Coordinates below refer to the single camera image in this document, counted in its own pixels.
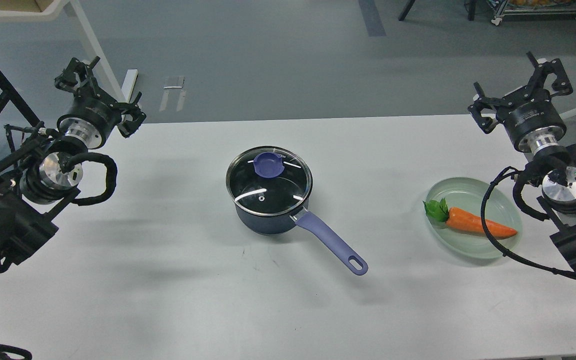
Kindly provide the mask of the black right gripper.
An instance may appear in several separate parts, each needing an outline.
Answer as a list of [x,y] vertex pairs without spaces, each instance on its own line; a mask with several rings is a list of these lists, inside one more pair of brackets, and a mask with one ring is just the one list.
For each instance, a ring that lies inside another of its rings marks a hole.
[[553,105],[553,97],[573,94],[569,76],[558,58],[538,60],[528,51],[526,57],[534,68],[528,83],[515,99],[486,96],[482,86],[474,82],[476,94],[467,107],[476,125],[484,134],[490,134],[498,125],[505,128],[515,151],[533,152],[534,138],[547,135],[560,141],[567,132],[562,117]]

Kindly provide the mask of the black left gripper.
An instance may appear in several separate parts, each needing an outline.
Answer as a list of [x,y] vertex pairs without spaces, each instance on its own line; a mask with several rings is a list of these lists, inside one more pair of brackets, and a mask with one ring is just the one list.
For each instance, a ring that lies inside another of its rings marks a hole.
[[141,91],[132,102],[116,102],[116,110],[100,100],[102,89],[93,73],[100,60],[98,55],[90,63],[73,57],[54,79],[56,89],[73,94],[66,114],[57,119],[57,129],[79,139],[89,150],[104,146],[115,127],[122,137],[129,138],[147,117],[139,105]]

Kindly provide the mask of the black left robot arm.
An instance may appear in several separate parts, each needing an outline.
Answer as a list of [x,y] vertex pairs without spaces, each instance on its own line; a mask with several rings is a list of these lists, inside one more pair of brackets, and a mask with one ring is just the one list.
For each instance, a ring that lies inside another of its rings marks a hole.
[[[0,71],[0,112],[13,104],[29,123],[6,125],[10,153],[0,160],[0,274],[34,255],[58,231],[54,219],[68,205],[89,207],[114,194],[118,167],[98,149],[113,130],[128,138],[146,120],[141,92],[120,101],[103,90],[90,63],[73,58],[55,88],[73,95],[54,128],[39,121]],[[30,351],[0,344],[0,360],[30,360]]]

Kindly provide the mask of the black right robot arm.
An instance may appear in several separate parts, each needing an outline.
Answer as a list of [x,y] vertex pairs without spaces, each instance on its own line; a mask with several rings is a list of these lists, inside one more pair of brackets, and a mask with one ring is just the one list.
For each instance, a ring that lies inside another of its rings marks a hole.
[[[573,87],[562,62],[535,58],[526,53],[534,71],[526,85],[501,97],[485,95],[477,82],[477,93],[468,111],[482,132],[505,128],[515,151],[531,154],[523,170],[506,167],[490,182],[480,205],[480,223],[489,242],[503,256],[529,267],[576,281],[576,144],[563,146],[567,132],[553,97],[568,96]],[[570,269],[551,268],[514,253],[494,237],[486,221],[489,198],[500,182],[514,179],[512,198],[521,212],[538,221],[552,221],[557,232],[551,242]]]

